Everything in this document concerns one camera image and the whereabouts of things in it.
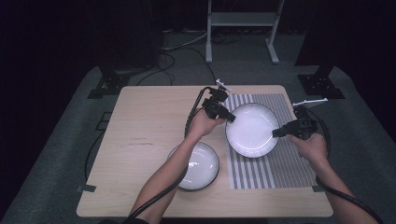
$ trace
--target gray carpet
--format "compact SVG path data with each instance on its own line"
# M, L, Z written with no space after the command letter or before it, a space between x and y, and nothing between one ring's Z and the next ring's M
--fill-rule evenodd
M306 96L298 74L312 74L316 66L295 67L303 35L278 35L275 48L280 64L273 65L262 36L243 35L231 45L213 46L213 63L209 66L216 77L228 85L282 85L292 102L318 99ZM191 35L167 35L167 46L191 39ZM205 55L205 44L189 48ZM202 56L192 49L170 52L175 65L147 77L140 85L212 85L213 77ZM160 56L160 67L173 59ZM135 85L156 70L133 76ZM2 223L98 223L101 218L82 218L76 214L80 193L85 183L84 164L91 145L100 132L96 125L105 112L111 112L117 95L87 99L101 77L94 67L85 76L46 146L25 180L18 196L9 207ZM331 80L345 95L345 100L330 100L313 110L325 120L332 136L330 161L333 168L350 186L355 195L370 205L384 220L396 222L396 146L383 130L374 114L361 99L351 79L334 68ZM92 166L100 141L94 146L88 167ZM123 217L113 217L121 221ZM207 219L199 222L209 223ZM336 223L333 217L288 217L268 219L215 219L211 223ZM163 223L191 223L187 219L165 219Z

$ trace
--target black cable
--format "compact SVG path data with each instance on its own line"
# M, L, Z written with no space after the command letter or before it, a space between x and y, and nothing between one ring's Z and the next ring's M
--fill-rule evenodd
M103 135L105 132L106 132L106 129L102 130L102 131L100 132L100 134L96 137L95 141L93 141L93 143L92 143L92 145L91 145L91 147L90 147L90 150L88 151L87 157L85 158L85 165L84 165L85 182L88 181L88 168L87 168L87 166L88 166L88 160L89 160L89 158L90 158L90 156L91 156L92 150L93 150L93 148L95 147L97 141L99 141L99 139L102 137L102 135Z
M323 131L323 134L325 135L325 139L326 139L326 143L327 143L327 150L328 150L327 156L329 157L331 147L330 147L330 135L329 135L328 128L327 128L326 124L324 123L324 120L320 119L312 110L310 110L308 108L305 108L305 109L306 109L306 111L311 113L318 120L318 122L321 126L321 129ZM369 214L371 217L373 217L379 224L383 223L380 216L365 203L359 201L358 199L356 199L348 194L345 194L344 192L341 192L337 189L333 189L333 188L323 184L321 182L321 180L319 179L319 177L317 177L317 176L316 176L316 181L317 181L317 184L320 187L322 187L323 189L325 189L326 191L328 191L331 194L334 194L342 199L345 199L345 200L349 201L350 203L357 205L359 208L363 209L367 214Z
M196 37L195 39L190 40L190 41L188 41L188 42L186 42L186 43L184 43L184 44L180 44L180 45L174 46L174 47L172 47L172 48L163 48L163 50L180 49L180 48L185 47L185 46L188 46L188 45L193 45L193 44L196 45L196 43L197 43L198 41L202 41L202 40L204 39L205 36L207 36L207 33L204 33L203 35L199 35L199 36Z
M166 70L161 69L161 71L163 71L166 75L168 75L168 77L169 77L169 84L170 84L171 86L173 86L173 82L175 81L175 76L172 75L172 74L170 74L170 73L168 73Z
M242 40L242 36L241 35L217 34L217 35L213 35L212 43L215 44L215 45L231 45L231 44L234 44L234 43L239 42L241 40Z
M188 30L184 30L184 31L180 31L180 32L174 32L174 33L181 33L183 35L192 35L192 36L202 36L206 34L206 30L201 30L201 31L188 31Z
M140 207L138 207L134 212L128 216L128 218L124 221L125 223L129 223L128 221L136 218L139 216L140 213L142 213L144 210L146 210L148 207L150 207L152 204L156 203L158 200L160 200L163 196L168 194L172 189L177 187L177 185L183 180L184 176L186 175L188 171L188 166L184 169L183 173L180 175L180 177L168 188L157 194L156 196L152 197L150 200L148 200L146 203L142 204Z
M318 177L316 178L316 180L317 180L318 185L321 186L322 188L324 188L326 191L329 191L330 193L332 193L338 197L341 197L341 198L349 201L350 203L357 205L359 208L363 209L366 213L368 213L370 216L372 216L379 224L383 223L381 217L365 203L359 201L358 199L356 199L348 194L345 194L344 192L341 192L337 189L332 189L332 188L326 186L325 184L323 184L320 181L320 179Z
M192 121L192 118L196 115L196 109L197 109L197 106L198 106L198 104L199 104L199 102L201 101L201 99L202 99L202 96L204 95L204 92L205 92L205 90L209 90L210 88L209 87L205 87L205 88L203 88L202 90L200 90L200 92L199 92L199 94L198 94L198 97L197 97L197 99L195 100L195 103L194 103L194 105L192 106L192 109L191 109L191 111L190 111L190 114L189 114L189 117L187 118L187 122L186 122L186 127L184 128L184 137L186 137L187 136L187 133L189 132L189 128L190 128L190 123L191 123L191 121Z
M308 111L309 113L311 113L319 122L320 127L323 131L324 134L324 138L326 139L326 143L327 143L327 157L329 157L330 155L330 149L331 149L331 138L330 138L330 133L329 133L329 129L327 128L325 122L323 119L320 119L315 113L314 111L308 109L307 107L305 108L306 111Z
M140 85L140 83L142 83L146 78L151 77L151 76L156 75L156 74L161 73L161 72L165 72L165 74L168 75L168 77L169 77L169 74L165 70L167 70L167 69L169 69L169 68L171 68L172 66L175 65L175 58L172 55L169 55L169 54L166 54L166 53L163 53L163 54L166 55L166 56L169 56L171 59L173 59L172 63L169 66L167 66L166 68L161 68L160 66L157 66L157 68L159 68L160 71L156 71L156 72L153 72L153 73L150 73L150 74L144 76L143 78L141 78L136 83L136 86Z
M213 77L213 81L214 81L215 85L217 85L217 83L216 83L216 76L215 76L215 74L213 73L212 68L209 66L209 64L206 63L205 56L204 56L199 50L197 50L197 49L192 49L192 48L177 48L177 49L164 50L163 52L164 52L164 53L168 53L168 52L172 52L172 51L176 51L176 50L181 50L181 49L189 49L189 50L193 50L193 51L197 52L197 53L201 56L201 58L204 60L204 63L206 64L207 68L208 68L209 71L210 71L210 74L211 74L212 77Z

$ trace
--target white plate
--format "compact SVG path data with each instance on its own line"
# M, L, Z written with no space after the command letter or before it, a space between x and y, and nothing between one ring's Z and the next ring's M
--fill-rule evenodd
M178 146L171 151L168 158L177 148ZM178 186L186 190L203 189L216 179L218 172L218 154L216 154L212 147L199 142L192 150L189 169Z
M275 114L265 105L244 104L233 112L236 119L227 122L225 132L230 146L239 154L257 158L270 152L277 139L272 130L279 128Z

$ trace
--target striped placemat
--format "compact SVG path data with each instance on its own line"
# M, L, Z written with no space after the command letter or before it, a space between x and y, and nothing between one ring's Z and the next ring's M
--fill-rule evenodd
M258 103L270 108L280 126L292 120L283 94L231 94L224 106L233 111L246 103ZM308 162L299 157L297 148L288 139L279 138L276 147L267 155L247 158L230 145L227 163L231 189L303 188L315 184L315 173Z

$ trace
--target black tape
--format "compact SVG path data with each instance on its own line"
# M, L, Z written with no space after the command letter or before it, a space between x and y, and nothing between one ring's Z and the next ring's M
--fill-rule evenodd
M314 192L324 192L324 188L321 186L312 186Z
M88 191L88 192L95 192L96 190L96 186L92 186L92 185L78 185L76 191L82 193L82 191Z

